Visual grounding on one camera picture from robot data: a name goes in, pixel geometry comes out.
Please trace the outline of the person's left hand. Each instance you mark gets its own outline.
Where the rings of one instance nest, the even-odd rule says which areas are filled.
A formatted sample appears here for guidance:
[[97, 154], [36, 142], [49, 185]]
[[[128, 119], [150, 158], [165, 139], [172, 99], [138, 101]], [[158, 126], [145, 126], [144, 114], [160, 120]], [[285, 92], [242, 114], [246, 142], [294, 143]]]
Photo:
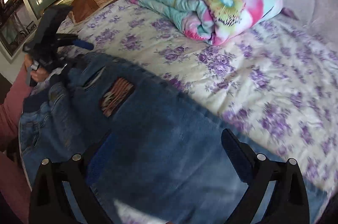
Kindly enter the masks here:
[[[33, 59], [28, 54], [26, 54], [24, 57], [24, 65], [27, 71], [32, 64]], [[47, 72], [47, 70], [45, 70], [43, 67], [40, 67], [37, 70], [29, 72], [29, 74], [32, 77], [32, 79], [37, 83], [43, 82], [49, 77], [49, 72]]]

